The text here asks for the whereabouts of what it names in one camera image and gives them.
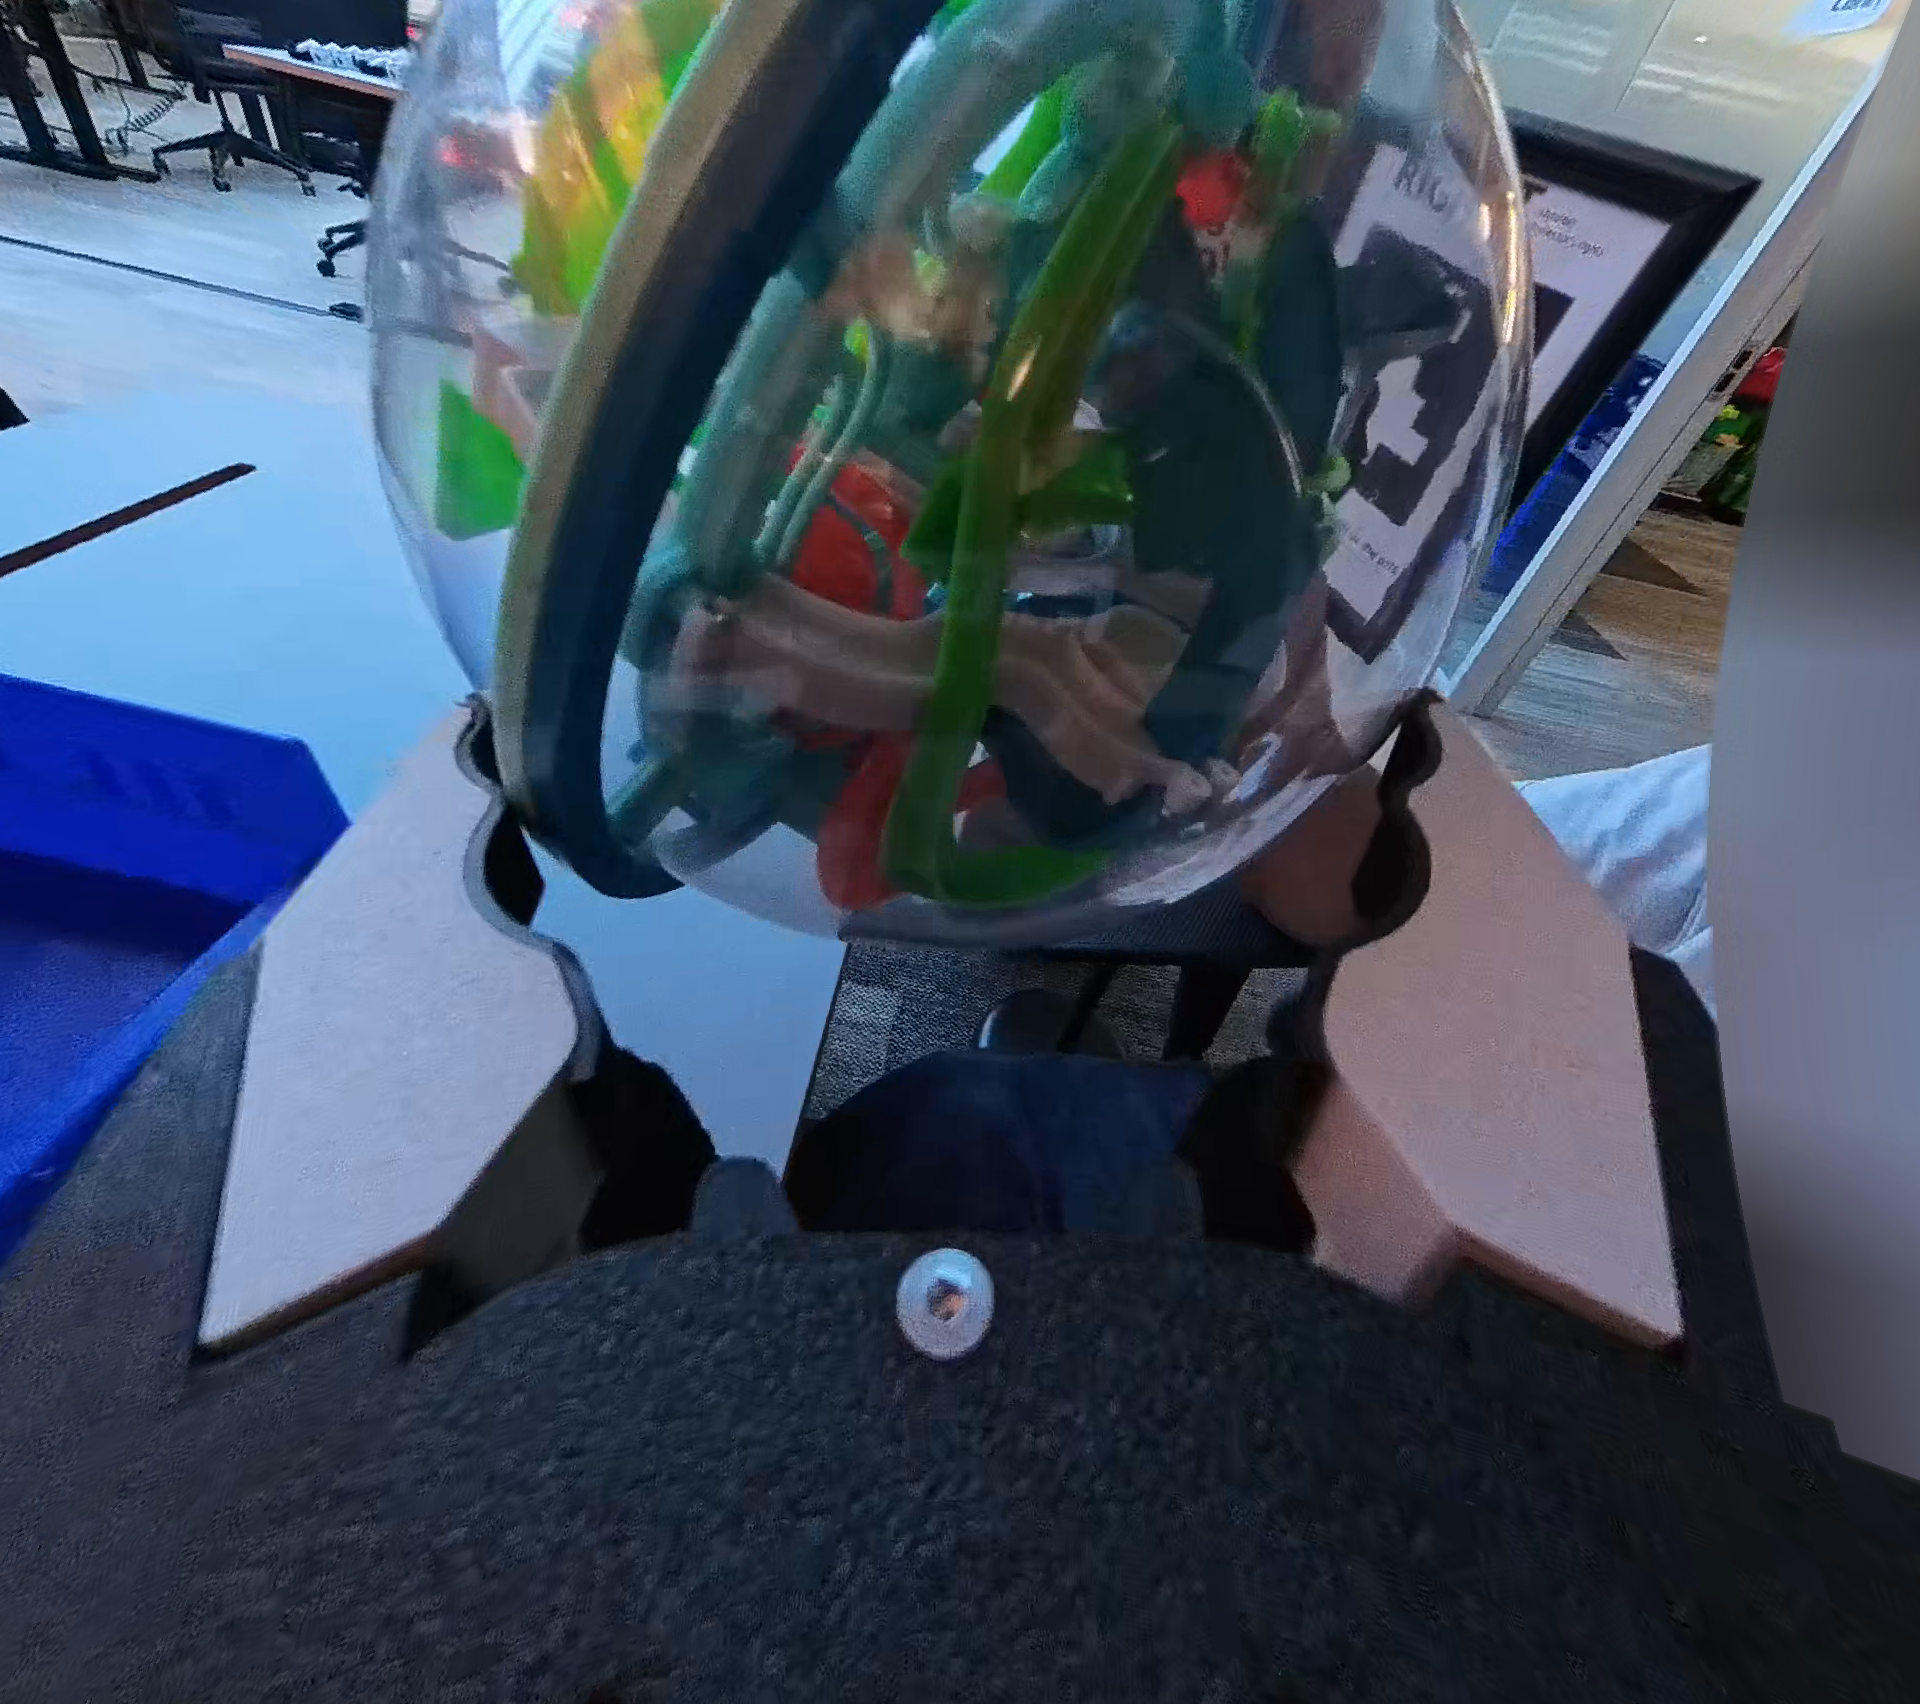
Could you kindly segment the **clear plastic maze ball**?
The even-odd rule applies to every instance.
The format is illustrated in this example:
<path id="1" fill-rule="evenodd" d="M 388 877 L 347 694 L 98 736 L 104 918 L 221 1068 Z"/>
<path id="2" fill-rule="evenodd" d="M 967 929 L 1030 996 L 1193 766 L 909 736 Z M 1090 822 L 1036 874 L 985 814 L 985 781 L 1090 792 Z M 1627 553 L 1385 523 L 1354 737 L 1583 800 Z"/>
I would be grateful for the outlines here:
<path id="1" fill-rule="evenodd" d="M 1454 0 L 442 0 L 368 299 L 530 836 L 992 947 L 1184 900 L 1373 758 L 1533 354 Z"/>

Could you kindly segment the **black framed poster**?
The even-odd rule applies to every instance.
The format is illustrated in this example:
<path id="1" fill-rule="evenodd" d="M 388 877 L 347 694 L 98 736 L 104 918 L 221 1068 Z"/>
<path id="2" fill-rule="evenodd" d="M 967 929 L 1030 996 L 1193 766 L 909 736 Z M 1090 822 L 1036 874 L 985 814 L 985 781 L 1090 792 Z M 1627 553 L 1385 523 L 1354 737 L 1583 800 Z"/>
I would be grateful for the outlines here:
<path id="1" fill-rule="evenodd" d="M 1734 227 L 1758 179 L 1536 113 L 1509 118 L 1524 190 L 1533 354 L 1505 515 Z"/>

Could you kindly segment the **person's dark blue pants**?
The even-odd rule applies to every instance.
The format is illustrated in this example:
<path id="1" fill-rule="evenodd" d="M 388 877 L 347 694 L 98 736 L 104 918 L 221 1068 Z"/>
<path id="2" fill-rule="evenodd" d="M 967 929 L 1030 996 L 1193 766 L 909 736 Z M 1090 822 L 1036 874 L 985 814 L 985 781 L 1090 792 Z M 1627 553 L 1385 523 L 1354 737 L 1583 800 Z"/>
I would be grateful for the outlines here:
<path id="1" fill-rule="evenodd" d="M 1082 1234 L 1149 1213 L 1210 1091 L 1199 1068 L 941 1050 L 811 1122 L 781 1176 L 802 1229 Z"/>

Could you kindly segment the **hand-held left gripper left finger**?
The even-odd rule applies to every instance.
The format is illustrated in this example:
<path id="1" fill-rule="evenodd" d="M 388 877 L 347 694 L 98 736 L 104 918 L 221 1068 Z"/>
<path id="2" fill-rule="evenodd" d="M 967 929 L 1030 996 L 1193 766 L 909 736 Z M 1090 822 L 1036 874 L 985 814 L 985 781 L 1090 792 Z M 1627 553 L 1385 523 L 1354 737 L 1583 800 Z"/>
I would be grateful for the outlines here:
<path id="1" fill-rule="evenodd" d="M 258 940 L 198 1346 L 233 1354 L 377 1283 L 491 1298 L 575 1257 L 606 1179 L 572 1083 L 587 970 L 462 703 Z"/>

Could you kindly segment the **person's white shirt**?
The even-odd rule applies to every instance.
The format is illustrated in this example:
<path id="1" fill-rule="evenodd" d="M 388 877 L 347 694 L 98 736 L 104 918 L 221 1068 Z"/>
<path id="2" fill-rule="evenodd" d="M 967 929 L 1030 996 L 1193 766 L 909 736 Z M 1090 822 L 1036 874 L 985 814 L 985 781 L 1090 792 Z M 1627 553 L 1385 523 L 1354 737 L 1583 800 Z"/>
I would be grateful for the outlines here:
<path id="1" fill-rule="evenodd" d="M 1629 940 L 1675 963 L 1714 1002 L 1705 900 L 1708 744 L 1623 767 L 1517 779 L 1517 792 L 1612 910 Z"/>

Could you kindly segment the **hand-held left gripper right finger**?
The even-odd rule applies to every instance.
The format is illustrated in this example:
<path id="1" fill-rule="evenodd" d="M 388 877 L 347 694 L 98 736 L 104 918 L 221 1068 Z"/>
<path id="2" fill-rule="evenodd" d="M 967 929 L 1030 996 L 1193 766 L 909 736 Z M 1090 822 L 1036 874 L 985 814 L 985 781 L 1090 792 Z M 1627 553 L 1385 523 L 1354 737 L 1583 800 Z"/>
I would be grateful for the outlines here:
<path id="1" fill-rule="evenodd" d="M 1429 703 L 1402 925 L 1341 954 L 1295 1158 L 1313 1261 L 1395 1305 L 1472 1264 L 1647 1349 L 1682 1338 L 1629 940 L 1487 748 Z"/>

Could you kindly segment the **blue plastic bin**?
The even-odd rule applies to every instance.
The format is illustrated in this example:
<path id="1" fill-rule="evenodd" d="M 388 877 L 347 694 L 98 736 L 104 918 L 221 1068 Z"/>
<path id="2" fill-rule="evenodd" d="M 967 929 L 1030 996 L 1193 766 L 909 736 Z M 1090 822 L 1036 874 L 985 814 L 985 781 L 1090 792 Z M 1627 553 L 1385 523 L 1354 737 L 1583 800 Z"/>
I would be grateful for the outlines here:
<path id="1" fill-rule="evenodd" d="M 2 677 L 2 1257 L 347 814 L 273 731 Z"/>

